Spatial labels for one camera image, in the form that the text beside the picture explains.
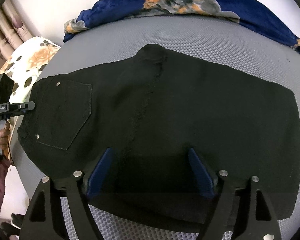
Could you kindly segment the person's left hand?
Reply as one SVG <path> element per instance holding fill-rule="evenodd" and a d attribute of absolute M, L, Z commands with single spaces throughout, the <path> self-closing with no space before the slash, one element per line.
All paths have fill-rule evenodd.
<path fill-rule="evenodd" d="M 0 149 L 6 150 L 8 148 L 8 137 L 10 136 L 10 123 L 7 121 L 3 129 L 0 129 Z"/>

